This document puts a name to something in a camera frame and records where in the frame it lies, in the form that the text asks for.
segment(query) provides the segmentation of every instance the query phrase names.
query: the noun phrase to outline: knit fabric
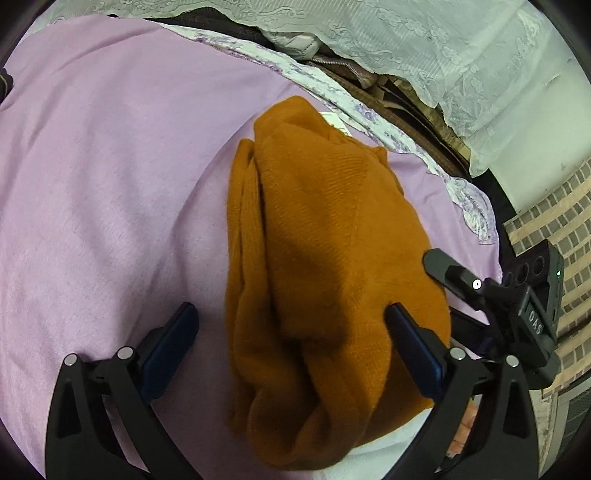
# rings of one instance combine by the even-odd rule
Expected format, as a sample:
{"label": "knit fabric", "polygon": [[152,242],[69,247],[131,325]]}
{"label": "knit fabric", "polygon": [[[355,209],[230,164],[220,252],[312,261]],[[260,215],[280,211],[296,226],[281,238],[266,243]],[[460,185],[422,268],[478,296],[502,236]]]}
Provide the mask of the knit fabric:
{"label": "knit fabric", "polygon": [[431,406],[392,348],[384,308],[401,302],[446,343],[449,312],[383,148],[298,96],[254,132],[228,193],[231,423],[266,464],[320,469]]}

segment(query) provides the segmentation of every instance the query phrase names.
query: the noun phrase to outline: white lace fabric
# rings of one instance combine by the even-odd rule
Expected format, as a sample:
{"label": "white lace fabric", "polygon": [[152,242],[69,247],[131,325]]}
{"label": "white lace fabric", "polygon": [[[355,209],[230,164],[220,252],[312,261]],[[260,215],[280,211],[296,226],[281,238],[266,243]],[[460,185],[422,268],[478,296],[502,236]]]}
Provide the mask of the white lace fabric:
{"label": "white lace fabric", "polygon": [[172,17],[214,7],[269,32],[313,34],[376,73],[410,81],[483,173],[572,53],[527,0],[59,0],[49,22],[91,13]]}

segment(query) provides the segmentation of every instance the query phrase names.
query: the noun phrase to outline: folded orange garment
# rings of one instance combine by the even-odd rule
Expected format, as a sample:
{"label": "folded orange garment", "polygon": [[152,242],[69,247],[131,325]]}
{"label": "folded orange garment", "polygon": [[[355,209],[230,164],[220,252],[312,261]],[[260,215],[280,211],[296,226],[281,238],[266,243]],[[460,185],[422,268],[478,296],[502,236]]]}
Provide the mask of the folded orange garment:
{"label": "folded orange garment", "polygon": [[347,137],[301,97],[254,131],[228,193],[232,426],[274,468],[320,469],[430,406],[392,348],[384,308],[401,302],[446,343],[449,312],[383,148]]}

